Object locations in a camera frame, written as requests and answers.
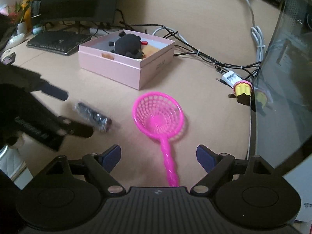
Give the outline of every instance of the black keyboard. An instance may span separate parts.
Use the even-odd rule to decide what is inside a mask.
[[[90,35],[77,34],[70,31],[45,31],[29,40],[26,46],[70,55],[78,50],[80,44],[91,40],[91,37]]]

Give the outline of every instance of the desk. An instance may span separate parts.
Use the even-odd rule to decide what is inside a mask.
[[[279,10],[261,0],[251,3],[268,44]],[[251,18],[243,0],[119,0],[118,7],[124,11],[127,22],[173,27],[195,47],[222,62],[247,65],[254,61],[255,48],[249,34]],[[111,175],[125,188],[167,186],[160,145],[140,133],[131,116],[135,99],[153,90],[174,97],[186,116],[185,134],[172,143],[181,186],[191,188],[206,174],[196,160],[199,144],[239,159],[246,156],[250,108],[227,97],[232,89],[216,81],[221,75],[213,66],[192,57],[175,57],[143,90],[137,91],[80,69],[77,53],[66,57],[27,48],[26,43],[11,51],[17,54],[16,65],[42,74],[42,78],[69,92],[65,102],[34,93],[57,115],[79,120],[72,109],[81,99],[119,125],[111,133],[94,133],[88,139],[68,136],[58,153],[28,138],[20,153],[33,175],[59,154],[80,159],[119,144],[121,161]]]
[[[94,133],[88,139],[67,136],[58,153],[28,137],[20,153],[33,175],[59,154],[69,159],[79,159],[88,153],[102,153],[112,144],[119,144],[122,158],[112,171],[116,180],[126,188],[166,186],[160,146],[138,131],[131,116],[135,99],[152,90],[173,96],[185,112],[185,133],[172,143],[182,186],[190,188],[205,175],[196,161],[199,144],[206,145],[216,153],[227,152],[236,158],[246,156],[250,108],[227,97],[232,89],[216,80],[220,74],[213,66],[194,58],[175,57],[143,90],[137,91],[80,69],[77,53],[66,57],[27,48],[25,42],[13,48],[13,51],[17,54],[16,65],[42,74],[42,78],[69,92],[65,102],[34,93],[56,114],[79,119],[72,108],[78,99],[82,99],[118,124],[118,128],[111,133]]]

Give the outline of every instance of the white cable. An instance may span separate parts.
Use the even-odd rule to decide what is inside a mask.
[[[262,34],[260,27],[255,25],[255,15],[253,13],[252,6],[250,5],[249,0],[245,0],[245,1],[249,7],[251,14],[252,14],[251,34],[252,34],[253,40],[255,41],[256,48],[257,48],[257,50],[256,50],[256,62],[258,62],[258,61],[263,60],[264,48],[266,46],[264,44],[264,37],[263,37],[263,34]]]
[[[172,31],[172,32],[176,32],[176,30],[174,30],[174,29],[172,29],[172,28],[169,28],[169,27],[167,27],[167,28],[168,28],[168,30],[170,30],[170,31]],[[163,27],[160,27],[160,28],[156,29],[156,30],[152,33],[152,35],[155,35],[157,32],[159,32],[160,30],[164,30],[164,29],[165,29],[165,28],[163,28]],[[182,36],[181,34],[177,33],[177,35],[178,35],[179,38],[182,39],[184,42],[188,43],[188,42],[186,41],[186,39],[183,38],[183,36]]]

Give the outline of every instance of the white container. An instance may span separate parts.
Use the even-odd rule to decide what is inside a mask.
[[[23,34],[27,34],[27,25],[26,25],[26,22],[22,22],[20,24],[18,24],[18,35],[20,35],[21,33]]]

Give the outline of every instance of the power strip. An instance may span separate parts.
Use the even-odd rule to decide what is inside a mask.
[[[110,30],[105,30],[106,32],[108,32],[108,33],[114,33],[114,32],[117,32],[117,31],[119,31],[120,29],[110,29]],[[95,36],[104,36],[104,35],[107,35],[107,33],[106,32],[104,32],[103,30],[98,30],[97,31],[97,28],[90,28],[89,29],[89,31],[90,31],[90,34],[92,34],[92,35],[95,35]]]

